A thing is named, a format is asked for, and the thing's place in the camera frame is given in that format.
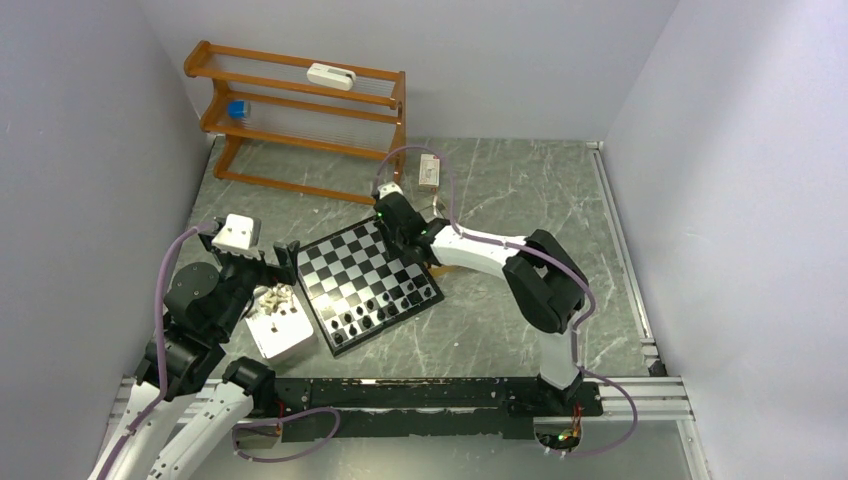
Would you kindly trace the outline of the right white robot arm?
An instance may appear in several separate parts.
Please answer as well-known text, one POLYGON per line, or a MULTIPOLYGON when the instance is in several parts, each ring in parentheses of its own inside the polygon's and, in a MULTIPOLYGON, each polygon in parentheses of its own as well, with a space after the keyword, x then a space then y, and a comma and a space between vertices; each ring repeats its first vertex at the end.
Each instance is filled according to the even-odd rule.
POLYGON ((538 332, 542 406, 562 414, 576 403, 583 374, 575 316, 589 297, 588 280, 552 234, 537 229, 525 237, 499 236, 445 218, 427 221, 397 192, 380 195, 374 210, 392 256, 504 280, 523 318, 538 332))

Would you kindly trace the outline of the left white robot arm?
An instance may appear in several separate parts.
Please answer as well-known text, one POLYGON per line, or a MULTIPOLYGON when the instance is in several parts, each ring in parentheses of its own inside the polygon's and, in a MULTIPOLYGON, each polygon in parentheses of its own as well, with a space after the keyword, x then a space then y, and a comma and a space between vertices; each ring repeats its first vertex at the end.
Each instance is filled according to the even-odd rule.
POLYGON ((172 242, 154 295, 154 333, 134 374, 119 425, 90 476, 93 479, 185 479, 218 442, 249 415, 277 400, 276 375, 261 362, 231 362, 201 411, 177 425, 224 356, 224 344, 258 287, 298 281, 300 244, 277 242, 277 264, 247 241, 226 237, 219 220, 189 228, 172 242))

